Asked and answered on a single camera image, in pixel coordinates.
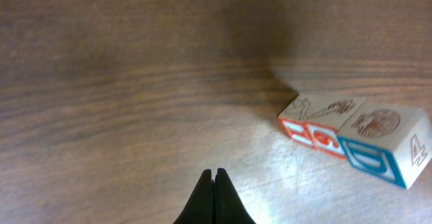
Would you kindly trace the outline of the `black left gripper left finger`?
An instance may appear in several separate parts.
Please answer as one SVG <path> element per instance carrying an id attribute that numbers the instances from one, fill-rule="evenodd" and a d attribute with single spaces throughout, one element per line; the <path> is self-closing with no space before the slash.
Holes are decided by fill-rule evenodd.
<path id="1" fill-rule="evenodd" d="M 213 222 L 213 197 L 211 170 L 205 169 L 185 207 L 173 224 L 211 224 Z"/>

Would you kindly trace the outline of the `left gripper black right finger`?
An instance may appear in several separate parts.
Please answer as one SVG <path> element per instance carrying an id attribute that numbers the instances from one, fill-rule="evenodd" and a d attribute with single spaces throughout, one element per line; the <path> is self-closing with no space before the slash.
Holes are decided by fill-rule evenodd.
<path id="1" fill-rule="evenodd" d="M 248 214 L 227 171 L 218 168 L 214 181 L 213 220 L 216 224 L 255 224 Z"/>

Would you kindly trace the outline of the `red letter I block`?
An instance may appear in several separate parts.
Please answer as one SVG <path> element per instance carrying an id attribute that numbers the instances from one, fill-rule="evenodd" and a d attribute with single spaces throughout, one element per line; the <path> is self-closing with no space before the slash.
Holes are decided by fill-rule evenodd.
<path id="1" fill-rule="evenodd" d="M 318 124 L 307 117 L 315 109 L 317 97 L 313 94 L 299 94 L 278 116 L 278 120 L 293 142 L 317 149 L 317 140 L 313 136 L 311 126 Z"/>

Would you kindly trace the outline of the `red number 9 block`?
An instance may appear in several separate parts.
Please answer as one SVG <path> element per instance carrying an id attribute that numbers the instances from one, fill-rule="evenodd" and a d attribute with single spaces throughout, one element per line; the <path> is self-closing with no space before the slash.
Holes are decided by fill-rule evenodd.
<path id="1" fill-rule="evenodd" d="M 366 101 L 357 96 L 311 95 L 310 111 L 303 120 L 314 149 L 338 159 L 346 160 L 344 149 L 338 140 L 338 132 L 358 108 Z"/>

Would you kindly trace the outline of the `blue letter D block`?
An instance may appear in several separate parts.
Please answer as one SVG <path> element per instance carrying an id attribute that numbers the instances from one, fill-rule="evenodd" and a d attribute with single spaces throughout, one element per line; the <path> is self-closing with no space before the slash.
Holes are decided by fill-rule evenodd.
<path id="1" fill-rule="evenodd" d="M 337 136 L 353 168 L 405 189 L 431 160 L 431 120 L 418 107 L 363 103 Z"/>

